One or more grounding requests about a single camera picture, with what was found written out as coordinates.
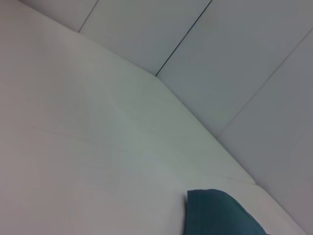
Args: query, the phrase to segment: teal fabric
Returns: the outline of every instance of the teal fabric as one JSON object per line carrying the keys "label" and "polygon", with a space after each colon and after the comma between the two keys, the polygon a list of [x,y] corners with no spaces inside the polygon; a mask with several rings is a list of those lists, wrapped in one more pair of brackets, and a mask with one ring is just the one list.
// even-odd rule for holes
{"label": "teal fabric", "polygon": [[261,225],[227,193],[188,191],[185,235],[266,235]]}

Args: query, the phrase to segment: teal cloth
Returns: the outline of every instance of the teal cloth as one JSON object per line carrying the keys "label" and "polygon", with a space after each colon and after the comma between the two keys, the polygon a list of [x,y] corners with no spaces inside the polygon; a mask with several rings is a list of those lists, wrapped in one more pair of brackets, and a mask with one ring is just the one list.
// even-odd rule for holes
{"label": "teal cloth", "polygon": [[185,235],[266,235],[261,225],[227,193],[188,191]]}

